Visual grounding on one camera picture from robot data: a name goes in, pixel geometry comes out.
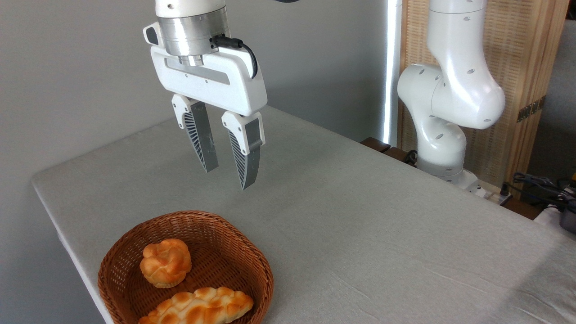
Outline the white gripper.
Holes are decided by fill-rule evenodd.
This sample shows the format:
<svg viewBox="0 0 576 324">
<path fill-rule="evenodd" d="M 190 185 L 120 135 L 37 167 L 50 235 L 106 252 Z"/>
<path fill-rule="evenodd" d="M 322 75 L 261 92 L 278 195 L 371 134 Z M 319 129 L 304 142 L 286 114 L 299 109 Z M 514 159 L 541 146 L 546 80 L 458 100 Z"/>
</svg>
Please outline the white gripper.
<svg viewBox="0 0 576 324">
<path fill-rule="evenodd" d="M 251 186 L 257 180 L 261 146 L 266 143 L 257 111 L 268 98 L 261 70 L 253 77 L 250 53 L 220 47 L 202 55 L 201 66 L 186 66 L 167 53 L 157 22 L 144 28 L 144 39 L 151 45 L 160 83 L 174 93 L 171 104 L 177 123 L 187 132 L 205 172 L 219 166 L 206 103 L 227 110 L 222 123 L 229 133 L 239 182 L 242 189 Z"/>
</svg>

